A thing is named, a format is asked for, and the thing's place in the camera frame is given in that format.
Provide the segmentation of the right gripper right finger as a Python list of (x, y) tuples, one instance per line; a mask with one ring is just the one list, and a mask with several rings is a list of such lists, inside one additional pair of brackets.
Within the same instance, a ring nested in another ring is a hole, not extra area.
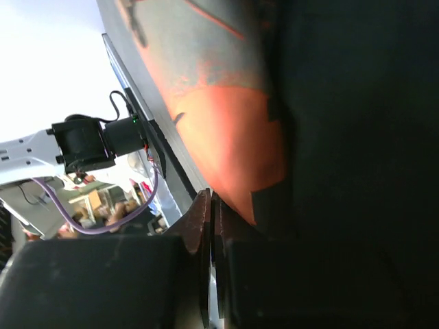
[(227, 328), (437, 328), (438, 241), (265, 238), (211, 202), (217, 309)]

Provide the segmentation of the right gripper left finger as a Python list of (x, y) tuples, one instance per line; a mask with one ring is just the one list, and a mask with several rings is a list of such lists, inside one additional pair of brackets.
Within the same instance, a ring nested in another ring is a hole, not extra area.
[(165, 233), (31, 242), (1, 274), (2, 328), (208, 328), (211, 193)]

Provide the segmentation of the black t shirt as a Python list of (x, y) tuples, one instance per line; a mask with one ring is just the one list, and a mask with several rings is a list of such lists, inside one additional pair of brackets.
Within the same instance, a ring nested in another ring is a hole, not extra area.
[(99, 1), (191, 182), (269, 240), (438, 241), (437, 1)]

